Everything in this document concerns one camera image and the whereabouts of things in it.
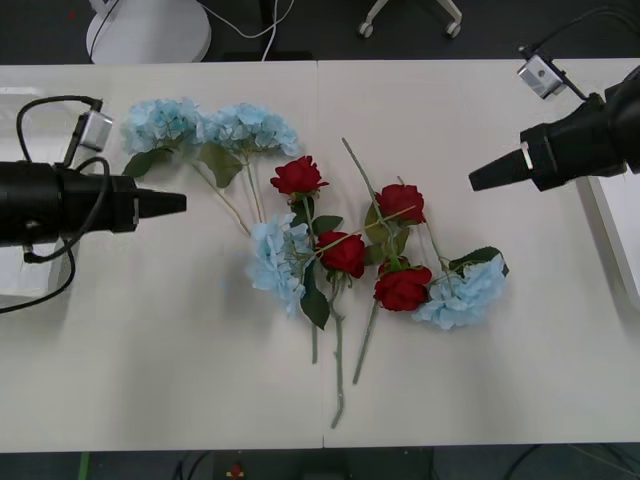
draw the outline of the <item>table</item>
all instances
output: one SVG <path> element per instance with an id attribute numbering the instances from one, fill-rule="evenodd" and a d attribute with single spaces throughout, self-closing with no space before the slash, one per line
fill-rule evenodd
<path id="1" fill-rule="evenodd" d="M 602 91 L 634 60 L 559 62 Z M 0 322 L 0 451 L 313 448 L 639 441 L 640 314 L 625 303 L 583 184 L 472 193 L 467 174 L 516 148 L 518 133 L 576 106 L 539 100 L 519 61 L 320 62 L 133 67 L 3 67 L 3 85 L 102 95 L 122 119 L 135 101 L 187 95 L 205 111 L 248 101 L 284 115 L 331 183 L 320 212 L 360 225 L 364 184 L 401 175 L 424 193 L 442 250 L 494 244 L 511 268 L 478 328 L 439 332 L 381 312 L 350 385 L 373 273 L 344 295 L 347 407 L 336 430 L 335 332 L 311 365 L 310 329 L 244 277 L 233 218 L 187 168 L 145 185 L 188 193 L 186 214 L 134 235 L 81 242 L 70 295 Z M 112 135 L 107 158 L 127 158 Z M 267 211 L 284 200 L 266 181 Z M 240 198 L 240 183 L 231 193 Z M 421 258 L 415 244 L 412 258 Z"/>

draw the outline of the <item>floor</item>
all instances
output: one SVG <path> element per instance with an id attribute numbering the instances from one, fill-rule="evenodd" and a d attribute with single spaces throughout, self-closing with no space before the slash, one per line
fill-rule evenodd
<path id="1" fill-rule="evenodd" d="M 241 30 L 260 29 L 257 0 L 203 0 Z M 464 15 L 455 40 L 443 35 L 446 15 L 431 0 L 393 0 L 374 22 L 373 36 L 355 34 L 373 0 L 296 0 L 290 16 L 278 28 L 276 53 L 310 52 L 316 60 L 515 58 L 517 47 L 539 39 L 565 19 L 602 3 L 601 0 L 457 0 Z M 281 2 L 281 9 L 288 5 Z M 0 64 L 89 63 L 84 47 L 92 18 L 86 0 L 0 0 Z M 212 46 L 205 61 L 223 61 L 230 54 L 256 54 L 260 39 L 246 40 L 212 20 Z M 640 41 L 607 20 L 590 20 L 549 45 L 560 58 L 638 57 Z M 429 449 L 323 450 L 275 452 L 216 452 L 204 457 L 191 480 L 229 478 L 226 472 L 241 461 L 250 479 L 500 479 L 528 446 L 439 447 L 435 470 L 429 473 Z M 580 447 L 614 465 L 603 447 Z M 640 445 L 620 445 L 640 458 Z M 186 458 L 184 478 L 199 452 L 114 452 L 90 456 L 91 480 L 179 478 L 176 466 Z M 10 480 L 75 479 L 79 453 L 0 455 L 0 478 Z M 631 475 L 568 446 L 538 448 L 520 464 L 513 478 L 630 479 Z"/>

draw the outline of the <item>chair wheel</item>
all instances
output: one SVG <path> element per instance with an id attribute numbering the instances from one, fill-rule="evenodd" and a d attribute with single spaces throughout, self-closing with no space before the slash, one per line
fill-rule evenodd
<path id="1" fill-rule="evenodd" d="M 358 27 L 358 33 L 364 38 L 369 38 L 373 34 L 373 25 L 367 22 L 362 22 Z"/>
<path id="2" fill-rule="evenodd" d="M 462 30 L 462 25 L 456 22 L 451 22 L 447 25 L 446 34 L 449 38 L 456 38 L 460 33 L 460 30 Z"/>

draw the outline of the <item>red rose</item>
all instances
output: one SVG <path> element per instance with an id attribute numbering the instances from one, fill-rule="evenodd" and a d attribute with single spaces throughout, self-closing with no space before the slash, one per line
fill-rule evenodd
<path id="1" fill-rule="evenodd" d="M 313 157 L 309 155 L 276 168 L 276 173 L 278 176 L 271 179 L 271 185 L 286 195 L 311 193 L 329 185 L 327 182 L 320 183 L 322 177 L 313 163 Z"/>
<path id="2" fill-rule="evenodd" d="M 318 237 L 316 248 L 324 248 L 346 237 L 343 232 L 325 232 Z M 355 278 L 364 273 L 364 242 L 361 235 L 352 235 L 329 250 L 322 252 L 320 261 L 326 268 L 347 272 Z"/>
<path id="3" fill-rule="evenodd" d="M 376 201 L 385 217 L 402 212 L 409 207 L 414 207 L 397 218 L 416 223 L 425 222 L 424 214 L 422 213 L 424 210 L 424 198 L 415 185 L 389 185 L 384 187 L 381 193 L 376 193 Z"/>
<path id="4" fill-rule="evenodd" d="M 431 270 L 423 266 L 383 273 L 376 283 L 373 298 L 387 310 L 413 312 L 427 301 L 426 285 L 432 277 Z"/>

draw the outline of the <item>light blue flower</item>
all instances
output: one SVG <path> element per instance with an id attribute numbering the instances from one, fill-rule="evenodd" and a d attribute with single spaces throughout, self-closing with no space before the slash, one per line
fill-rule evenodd
<path id="1" fill-rule="evenodd" d="M 487 307 L 504 292 L 504 267 L 502 255 L 496 255 L 490 262 L 464 267 L 462 277 L 449 274 L 448 280 L 429 287 L 430 299 L 413 313 L 413 319 L 431 322 L 443 330 L 482 323 Z"/>
<path id="2" fill-rule="evenodd" d="M 178 138 L 186 143 L 197 143 L 196 128 L 200 122 L 201 116 L 192 100 L 157 99 L 131 107 L 129 118 L 120 131 L 125 150 L 140 153 L 175 143 L 173 141 Z"/>
<path id="3" fill-rule="evenodd" d="M 225 107 L 197 126 L 199 142 L 213 142 L 234 152 L 267 152 L 280 149 L 296 156 L 298 135 L 280 115 L 248 103 Z"/>
<path id="4" fill-rule="evenodd" d="M 253 288 L 274 292 L 289 315 L 304 296 L 304 269 L 312 258 L 307 225 L 292 228 L 293 218 L 292 213 L 274 215 L 270 223 L 252 227 L 255 258 L 247 268 Z"/>

